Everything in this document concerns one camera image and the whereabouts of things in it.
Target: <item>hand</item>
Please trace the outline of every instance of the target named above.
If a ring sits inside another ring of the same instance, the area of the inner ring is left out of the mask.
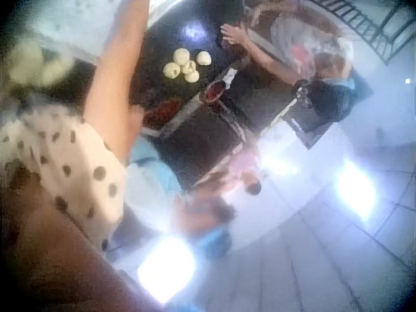
[[[224,36],[224,39],[227,40],[230,44],[240,44],[249,40],[246,30],[242,27],[233,27],[228,24],[221,26],[221,33]]]
[[[263,13],[264,9],[262,5],[258,5],[253,9],[252,12],[252,21],[250,23],[251,27],[256,26],[259,23],[260,15]]]

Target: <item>railing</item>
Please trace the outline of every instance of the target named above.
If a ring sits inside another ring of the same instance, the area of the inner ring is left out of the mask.
[[[385,28],[387,24],[404,7],[402,0],[396,0],[391,11],[384,20],[375,24],[367,15],[362,13],[352,3],[345,0],[310,0],[314,4],[324,8],[337,16],[354,30],[362,39],[368,43],[374,52],[387,65],[389,61],[416,36],[416,22],[414,15],[402,21],[398,29],[387,35]]]

